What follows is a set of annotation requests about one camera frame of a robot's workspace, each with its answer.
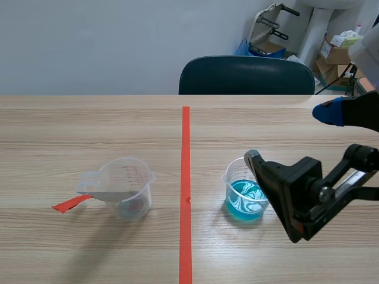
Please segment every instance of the red tape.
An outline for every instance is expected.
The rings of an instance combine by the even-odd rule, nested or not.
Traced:
[[[66,202],[60,203],[60,204],[52,206],[52,207],[56,211],[59,211],[61,213],[65,213],[66,211],[78,206],[80,203],[82,203],[83,201],[85,201],[89,198],[92,198],[92,196],[87,195],[87,194],[80,195],[80,196],[74,197],[70,200],[67,200]]]
[[[192,284],[190,108],[183,106],[179,284]]]

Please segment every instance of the screw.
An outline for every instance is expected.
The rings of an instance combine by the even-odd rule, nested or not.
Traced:
[[[328,202],[332,198],[333,189],[328,186],[323,186],[320,190],[319,201],[321,203]]]

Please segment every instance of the cup with blue liquid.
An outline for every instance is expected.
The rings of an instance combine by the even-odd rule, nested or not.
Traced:
[[[232,161],[223,175],[226,184],[225,204],[239,220],[258,219],[268,206],[268,200],[243,158]]]

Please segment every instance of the plastic measuring cup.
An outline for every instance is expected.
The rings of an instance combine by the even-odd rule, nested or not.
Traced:
[[[269,202],[243,158],[231,162],[223,181],[226,184],[225,203],[234,217],[254,220],[262,216]]]
[[[99,171],[84,172],[76,186],[78,192],[123,192],[122,200],[105,202],[119,220],[144,216],[152,204],[150,184],[154,174],[144,161],[126,157],[114,160]]]

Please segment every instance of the white sink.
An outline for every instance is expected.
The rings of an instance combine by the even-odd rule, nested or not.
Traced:
[[[350,9],[361,0],[300,0],[304,4],[320,9]]]
[[[314,7],[312,19],[308,25],[306,37],[298,54],[299,59],[309,68],[313,68],[324,39],[327,26],[335,9],[350,9],[361,0],[300,0]]]

